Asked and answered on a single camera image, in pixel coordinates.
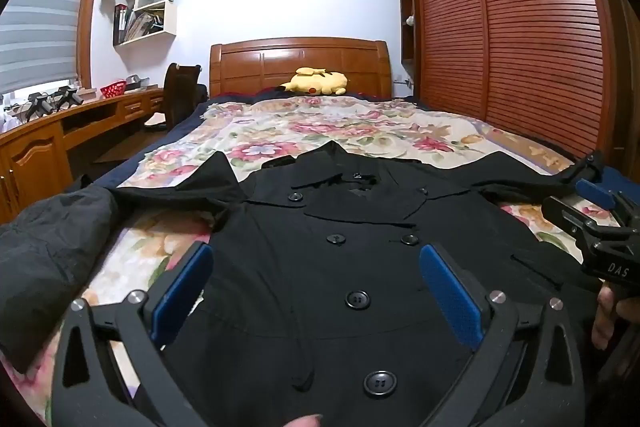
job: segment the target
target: drawer handle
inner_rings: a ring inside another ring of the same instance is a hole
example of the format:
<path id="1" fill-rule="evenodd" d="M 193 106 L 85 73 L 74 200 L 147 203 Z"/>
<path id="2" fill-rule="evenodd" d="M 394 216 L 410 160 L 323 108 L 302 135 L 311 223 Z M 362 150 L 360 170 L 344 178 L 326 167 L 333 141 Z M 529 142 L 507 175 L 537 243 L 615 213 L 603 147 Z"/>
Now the drawer handle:
<path id="1" fill-rule="evenodd" d="M 18 190 L 18 184 L 15 182 L 14 170 L 9 169 L 9 177 L 11 178 L 11 182 L 14 184 L 15 189 L 15 199 L 20 200 L 20 190 Z"/>
<path id="2" fill-rule="evenodd" d="M 6 180 L 4 179 L 4 176 L 0 176 L 0 184 L 2 184 L 2 193 L 4 194 L 4 199 L 6 200 L 7 204 L 9 204 L 9 190 L 8 188 L 6 188 Z"/>

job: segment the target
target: window blind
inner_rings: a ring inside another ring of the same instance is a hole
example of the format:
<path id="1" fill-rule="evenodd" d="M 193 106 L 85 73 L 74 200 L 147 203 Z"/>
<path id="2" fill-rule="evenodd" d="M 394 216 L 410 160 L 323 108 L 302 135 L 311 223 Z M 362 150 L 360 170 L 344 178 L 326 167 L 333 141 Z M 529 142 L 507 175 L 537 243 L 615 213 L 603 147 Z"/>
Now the window blind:
<path id="1" fill-rule="evenodd" d="M 9 0 L 0 14 L 0 93 L 73 80 L 80 0 Z"/>

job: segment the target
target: floral pattern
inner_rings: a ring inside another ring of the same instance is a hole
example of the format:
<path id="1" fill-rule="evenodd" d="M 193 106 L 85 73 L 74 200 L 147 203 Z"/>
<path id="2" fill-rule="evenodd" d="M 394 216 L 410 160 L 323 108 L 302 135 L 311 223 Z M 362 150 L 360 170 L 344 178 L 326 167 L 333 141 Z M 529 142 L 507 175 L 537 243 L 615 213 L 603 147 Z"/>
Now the floral pattern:
<path id="1" fill-rule="evenodd" d="M 147 153 L 121 186 L 171 187 L 187 179 L 216 151 L 225 153 L 239 180 L 262 163 L 297 156 L 335 140 L 348 152 L 387 158 L 416 158 L 452 168 L 503 151 L 543 174 L 571 165 L 557 153 L 529 139 L 496 129 L 474 118 L 427 112 L 404 100 L 366 102 L 348 96 L 298 96 L 246 105 L 211 105 L 202 124 L 178 141 Z M 609 213 L 579 198 L 567 202 L 600 224 Z M 574 240 L 542 216 L 540 206 L 504 204 L 540 241 L 548 241 L 579 261 Z M 172 269 L 196 240 L 208 241 L 213 219 L 199 212 L 146 210 L 136 214 L 110 245 L 102 269 L 82 294 L 91 304 L 122 300 L 131 289 L 148 289 Z M 50 424 L 50 389 L 56 333 L 33 367 L 18 374 L 0 353 L 0 362 L 31 408 Z M 139 382 L 121 344 L 113 344 L 130 392 Z"/>

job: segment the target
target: louvered door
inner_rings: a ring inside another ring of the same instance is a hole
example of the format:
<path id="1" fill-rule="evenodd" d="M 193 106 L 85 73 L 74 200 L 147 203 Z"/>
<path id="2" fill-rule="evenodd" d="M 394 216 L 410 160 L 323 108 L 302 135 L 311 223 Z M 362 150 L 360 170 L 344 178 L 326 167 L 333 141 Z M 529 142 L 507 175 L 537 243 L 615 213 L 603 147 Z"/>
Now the louvered door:
<path id="1" fill-rule="evenodd" d="M 422 0 L 420 97 L 435 110 L 481 118 L 480 0 Z"/>
<path id="2" fill-rule="evenodd" d="M 430 107 L 578 155 L 610 132 L 601 125 L 610 71 L 596 0 L 418 0 L 415 10 L 418 92 Z"/>

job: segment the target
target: wooden headboard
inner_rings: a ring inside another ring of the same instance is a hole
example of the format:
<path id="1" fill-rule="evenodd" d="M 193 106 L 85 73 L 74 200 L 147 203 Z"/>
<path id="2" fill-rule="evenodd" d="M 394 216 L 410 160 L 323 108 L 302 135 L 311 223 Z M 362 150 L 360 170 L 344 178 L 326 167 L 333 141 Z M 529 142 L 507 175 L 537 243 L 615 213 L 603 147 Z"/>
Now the wooden headboard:
<path id="1" fill-rule="evenodd" d="M 255 94 L 289 82 L 298 68 L 326 68 L 349 79 L 347 92 L 391 98 L 391 67 L 384 41 L 291 37 L 211 47 L 209 96 Z"/>

